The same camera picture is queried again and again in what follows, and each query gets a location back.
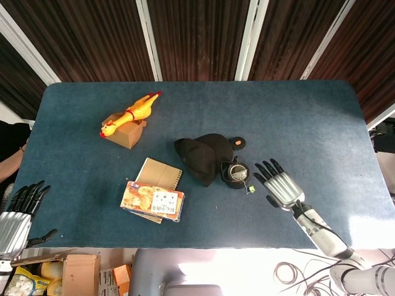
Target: food package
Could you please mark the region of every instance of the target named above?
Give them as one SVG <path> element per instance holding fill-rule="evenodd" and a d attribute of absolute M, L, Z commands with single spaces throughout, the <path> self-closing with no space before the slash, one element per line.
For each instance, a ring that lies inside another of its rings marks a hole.
<path fill-rule="evenodd" d="M 48 285 L 47 288 L 48 296 L 62 296 L 62 279 L 54 279 Z"/>
<path fill-rule="evenodd" d="M 124 210 L 180 221 L 184 193 L 129 181 L 121 202 Z"/>
<path fill-rule="evenodd" d="M 43 295 L 49 281 L 39 276 L 34 276 L 26 269 L 18 266 L 4 295 L 31 296 Z"/>
<path fill-rule="evenodd" d="M 61 279 L 63 276 L 63 262 L 50 261 L 41 265 L 41 276 L 46 279 Z"/>

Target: brown wooden blinds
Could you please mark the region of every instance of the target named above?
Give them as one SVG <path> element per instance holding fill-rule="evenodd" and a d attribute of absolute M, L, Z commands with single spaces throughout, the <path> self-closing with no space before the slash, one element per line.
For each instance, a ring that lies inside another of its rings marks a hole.
<path fill-rule="evenodd" d="M 300 79 L 343 3 L 269 1 L 249 80 Z"/>
<path fill-rule="evenodd" d="M 0 101 L 34 120 L 46 85 L 0 34 Z"/>
<path fill-rule="evenodd" d="M 132 0 L 0 0 L 62 81 L 153 80 Z"/>
<path fill-rule="evenodd" d="M 310 79 L 347 80 L 367 122 L 395 102 L 395 1 L 358 0 Z"/>
<path fill-rule="evenodd" d="M 148 0 L 164 81 L 234 80 L 249 0 Z"/>

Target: cardboard box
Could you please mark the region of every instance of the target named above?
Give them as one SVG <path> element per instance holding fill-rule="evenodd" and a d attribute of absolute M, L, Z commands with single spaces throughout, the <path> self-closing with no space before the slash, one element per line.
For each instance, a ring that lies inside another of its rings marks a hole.
<path fill-rule="evenodd" d="M 30 265 L 35 263 L 42 263 L 42 262 L 50 262 L 50 261 L 64 261 L 67 255 L 73 251 L 76 251 L 76 248 L 70 249 L 67 251 L 52 253 L 48 255 L 41 255 L 36 257 L 29 257 L 23 258 L 19 260 L 11 261 L 12 267 L 23 266 L 23 265 Z"/>
<path fill-rule="evenodd" d="M 100 270 L 99 296 L 120 296 L 113 268 Z"/>
<path fill-rule="evenodd" d="M 129 285 L 131 277 L 131 268 L 129 265 L 122 265 L 114 268 L 114 278 L 118 286 L 120 296 L 129 295 Z"/>
<path fill-rule="evenodd" d="M 63 264 L 62 296 L 96 296 L 99 277 L 100 256 L 67 255 Z"/>
<path fill-rule="evenodd" d="M 124 113 L 115 113 L 110 115 L 104 120 L 101 125 L 104 126 L 110 120 L 117 120 Z M 114 134 L 106 137 L 107 140 L 110 140 L 114 143 L 117 143 L 121 146 L 131 149 L 141 137 L 141 133 L 143 132 L 143 128 L 147 125 L 147 122 L 144 120 L 131 121 L 126 122 L 121 125 Z"/>

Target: metal robotic hand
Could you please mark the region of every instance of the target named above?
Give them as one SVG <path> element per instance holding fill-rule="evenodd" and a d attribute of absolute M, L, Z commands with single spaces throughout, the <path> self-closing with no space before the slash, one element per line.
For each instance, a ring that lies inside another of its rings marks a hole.
<path fill-rule="evenodd" d="M 304 192 L 274 159 L 275 169 L 263 161 L 266 169 L 256 163 L 262 175 L 254 176 L 269 191 L 267 200 L 274 206 L 294 213 L 296 223 L 309 239 L 326 256 L 340 259 L 330 269 L 335 284 L 348 294 L 374 294 L 395 296 L 395 268 L 369 265 L 360 255 L 350 249 L 310 206 L 304 204 Z"/>
<path fill-rule="evenodd" d="M 0 215 L 0 260 L 2 262 L 13 260 L 22 253 L 24 248 L 41 244 L 57 232 L 56 229 L 52 229 L 43 237 L 27 239 L 31 222 L 37 214 L 41 201 L 51 188 L 46 186 L 40 190 L 43 185 L 44 181 L 40 181 L 19 189 L 12 198 L 7 211 Z"/>
<path fill-rule="evenodd" d="M 270 161 L 276 169 L 266 161 L 263 161 L 263 164 L 267 170 L 259 163 L 256 163 L 255 166 L 263 176 L 258 173 L 254 173 L 254 176 L 269 191 L 270 195 L 266 196 L 266 199 L 274 207 L 280 207 L 283 210 L 289 211 L 296 205 L 297 201 L 304 202 L 304 192 L 278 162 L 272 158 Z"/>

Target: human arm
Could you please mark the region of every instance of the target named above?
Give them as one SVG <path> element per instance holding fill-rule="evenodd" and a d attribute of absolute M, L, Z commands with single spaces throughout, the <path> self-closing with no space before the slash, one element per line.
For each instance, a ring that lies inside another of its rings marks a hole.
<path fill-rule="evenodd" d="M 22 162 L 23 151 L 26 149 L 26 144 L 17 152 L 12 154 L 9 158 L 0 162 L 0 183 L 15 173 Z"/>

